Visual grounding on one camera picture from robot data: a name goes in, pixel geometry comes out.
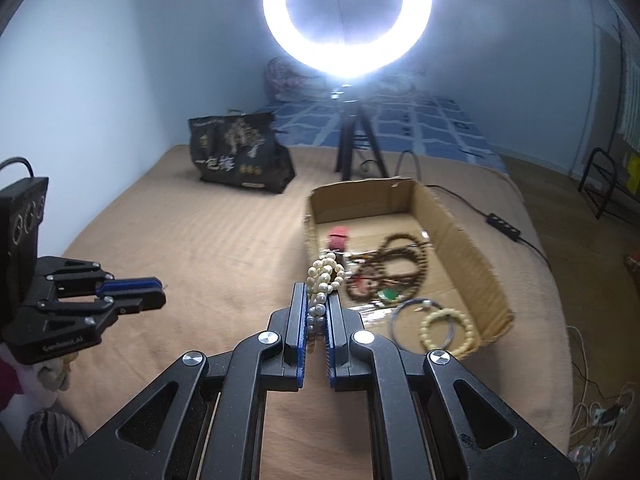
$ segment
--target blue checkered bedding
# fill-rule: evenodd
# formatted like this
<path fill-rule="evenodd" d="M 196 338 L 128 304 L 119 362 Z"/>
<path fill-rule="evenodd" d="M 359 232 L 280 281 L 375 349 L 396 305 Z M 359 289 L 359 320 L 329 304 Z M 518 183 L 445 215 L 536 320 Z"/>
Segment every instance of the blue checkered bedding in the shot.
<path fill-rule="evenodd" d="M 461 160 L 507 173 L 475 124 L 458 104 L 424 94 L 379 96 L 365 104 L 380 150 Z M 274 129 L 284 146 L 338 145 L 340 116 L 335 102 L 275 102 L 258 112 L 272 112 Z M 363 132 L 356 147 L 369 147 Z"/>

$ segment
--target wooden floor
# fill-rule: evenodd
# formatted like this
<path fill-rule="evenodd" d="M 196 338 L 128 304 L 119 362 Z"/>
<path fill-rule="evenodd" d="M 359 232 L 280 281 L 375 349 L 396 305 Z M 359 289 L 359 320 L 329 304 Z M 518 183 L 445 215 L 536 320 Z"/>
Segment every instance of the wooden floor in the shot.
<path fill-rule="evenodd" d="M 628 381 L 640 383 L 640 300 L 623 264 L 625 254 L 640 249 L 640 230 L 615 218 L 596 220 L 568 177 L 515 158 L 504 161 L 551 263 L 566 322 L 584 337 L 590 379 L 605 396 L 617 396 Z M 574 338 L 571 352 L 584 372 Z M 584 383 L 574 376 L 578 401 Z M 601 399 L 590 386 L 586 403 L 595 400 Z"/>

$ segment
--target yellow beaded bracelet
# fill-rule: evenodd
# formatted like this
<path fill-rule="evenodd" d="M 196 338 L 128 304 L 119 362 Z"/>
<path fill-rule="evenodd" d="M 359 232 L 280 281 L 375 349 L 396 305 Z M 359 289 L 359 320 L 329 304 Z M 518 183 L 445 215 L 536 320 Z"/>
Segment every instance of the yellow beaded bracelet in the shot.
<path fill-rule="evenodd" d="M 443 317 L 452 317 L 453 319 L 457 320 L 465 329 L 465 342 L 463 342 L 462 345 L 455 350 L 449 351 L 449 353 L 453 355 L 453 357 L 459 357 L 467 350 L 469 350 L 474 342 L 474 326 L 471 324 L 471 321 L 469 321 L 469 318 L 465 314 L 462 314 L 454 308 L 443 308 L 441 310 L 436 310 L 434 312 L 431 312 L 430 314 L 427 314 L 420 324 L 420 341 L 422 342 L 422 345 L 427 349 L 427 352 L 438 348 L 438 346 L 434 344 L 433 341 L 429 338 L 429 327 L 431 323 Z"/>

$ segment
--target cardboard box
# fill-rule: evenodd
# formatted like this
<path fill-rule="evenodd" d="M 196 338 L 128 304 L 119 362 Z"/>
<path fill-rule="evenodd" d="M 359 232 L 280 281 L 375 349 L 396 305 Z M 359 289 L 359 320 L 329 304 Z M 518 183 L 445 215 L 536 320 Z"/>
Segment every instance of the cardboard box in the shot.
<path fill-rule="evenodd" d="M 430 239 L 427 277 L 418 297 L 436 300 L 445 308 L 469 315 L 474 324 L 474 343 L 459 358 L 498 339 L 513 325 L 513 312 L 491 265 L 439 198 L 419 182 L 379 178 L 339 182 L 315 189 L 309 196 L 304 218 L 310 262 L 318 258 L 320 249 L 327 248 L 327 235 L 338 225 L 349 229 L 347 250 L 351 252 L 375 250 L 386 236 L 395 233 Z M 400 245 L 407 243 L 399 240 Z M 400 266 L 409 266 L 405 267 L 408 269 L 413 264 L 398 261 L 389 264 L 387 269 L 401 271 Z M 339 295 L 342 306 L 361 312 L 368 330 L 388 336 L 388 319 L 393 308 L 358 307 L 343 287 Z M 396 322 L 398 341 L 413 352 L 425 352 L 419 339 L 425 314 L 407 307 Z M 436 343 L 444 341 L 447 330 L 447 321 L 439 320 L 431 325 L 430 337 Z M 459 347 L 463 341 L 464 332 L 456 322 L 449 349 Z"/>

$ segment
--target black bag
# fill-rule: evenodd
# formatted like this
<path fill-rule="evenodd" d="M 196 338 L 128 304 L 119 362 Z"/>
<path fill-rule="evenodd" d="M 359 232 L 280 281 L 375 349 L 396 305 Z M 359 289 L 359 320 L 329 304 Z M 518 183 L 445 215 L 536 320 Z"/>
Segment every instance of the black bag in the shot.
<path fill-rule="evenodd" d="M 282 193 L 296 171 L 271 129 L 273 120 L 270 113 L 190 119 L 191 160 L 200 178 Z"/>

